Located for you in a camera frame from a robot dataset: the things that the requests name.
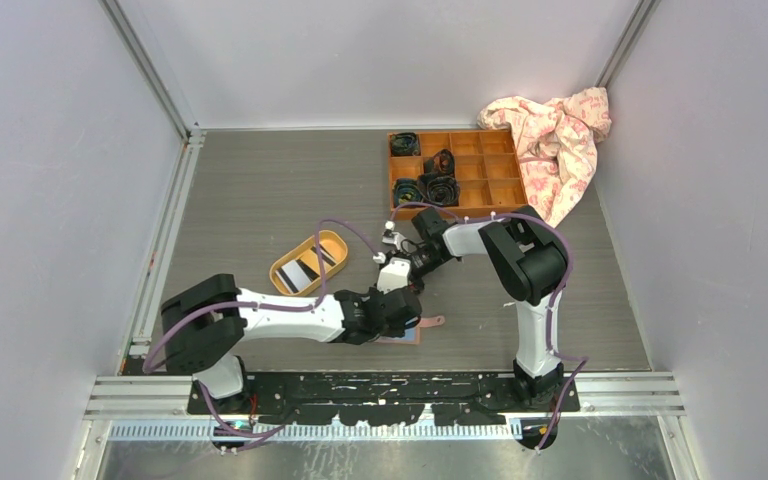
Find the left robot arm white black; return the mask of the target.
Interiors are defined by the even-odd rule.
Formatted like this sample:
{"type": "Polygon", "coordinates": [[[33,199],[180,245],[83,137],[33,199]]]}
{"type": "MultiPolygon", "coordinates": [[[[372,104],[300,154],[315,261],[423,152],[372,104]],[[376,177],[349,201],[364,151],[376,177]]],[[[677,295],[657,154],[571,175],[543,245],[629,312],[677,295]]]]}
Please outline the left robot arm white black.
{"type": "Polygon", "coordinates": [[[409,287],[288,297],[240,288],[233,275],[216,274],[162,304],[163,335],[144,370],[190,375],[217,405],[237,413],[252,397],[243,361],[231,352],[237,344],[291,338],[362,345],[403,336],[421,313],[409,287]]]}

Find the brown leather card holder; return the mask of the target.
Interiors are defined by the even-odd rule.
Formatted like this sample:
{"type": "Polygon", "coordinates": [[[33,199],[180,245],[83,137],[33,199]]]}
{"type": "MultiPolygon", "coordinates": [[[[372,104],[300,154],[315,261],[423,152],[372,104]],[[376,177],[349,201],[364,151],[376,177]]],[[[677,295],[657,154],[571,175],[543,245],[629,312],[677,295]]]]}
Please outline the brown leather card holder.
{"type": "Polygon", "coordinates": [[[382,336],[376,340],[376,343],[394,345],[418,345],[421,342],[421,334],[424,330],[440,327],[445,324],[445,321],[446,318],[443,315],[421,317],[419,322],[414,327],[407,329],[402,337],[382,336]]]}

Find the yellow oval card tray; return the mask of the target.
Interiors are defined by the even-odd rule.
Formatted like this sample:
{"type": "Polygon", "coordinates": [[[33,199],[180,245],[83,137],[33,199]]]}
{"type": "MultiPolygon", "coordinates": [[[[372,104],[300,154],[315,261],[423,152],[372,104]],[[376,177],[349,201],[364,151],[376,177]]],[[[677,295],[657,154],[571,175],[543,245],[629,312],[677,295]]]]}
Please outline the yellow oval card tray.
{"type": "Polygon", "coordinates": [[[319,265],[319,259],[322,259],[324,265],[325,278],[330,280],[336,273],[341,271],[348,259],[348,246],[346,242],[334,231],[322,230],[319,233],[319,245],[323,244],[325,248],[336,258],[338,263],[330,268],[323,262],[319,246],[315,245],[315,239],[313,236],[300,243],[297,247],[284,254],[278,260],[276,260],[269,269],[269,279],[273,286],[281,295],[285,296],[304,296],[311,294],[314,290],[319,288],[322,284],[322,274],[319,265]],[[280,265],[283,265],[290,260],[302,260],[314,271],[316,271],[320,278],[310,287],[306,292],[299,295],[289,294],[284,287],[280,284],[276,270],[280,265]]]}

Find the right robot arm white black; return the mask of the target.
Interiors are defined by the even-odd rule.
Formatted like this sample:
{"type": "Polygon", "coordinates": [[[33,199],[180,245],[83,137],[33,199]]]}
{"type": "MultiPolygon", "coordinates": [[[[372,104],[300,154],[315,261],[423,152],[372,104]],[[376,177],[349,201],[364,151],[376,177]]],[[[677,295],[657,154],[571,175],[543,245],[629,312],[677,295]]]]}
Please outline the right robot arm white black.
{"type": "Polygon", "coordinates": [[[556,307],[571,273],[565,241],[531,207],[477,222],[449,222],[431,207],[411,223],[420,242],[406,248],[404,256],[411,263],[408,285],[418,293],[424,290],[424,277],[452,259],[485,255],[490,260],[516,306],[516,400],[527,410],[542,409],[564,378],[556,349],[556,307]]]}

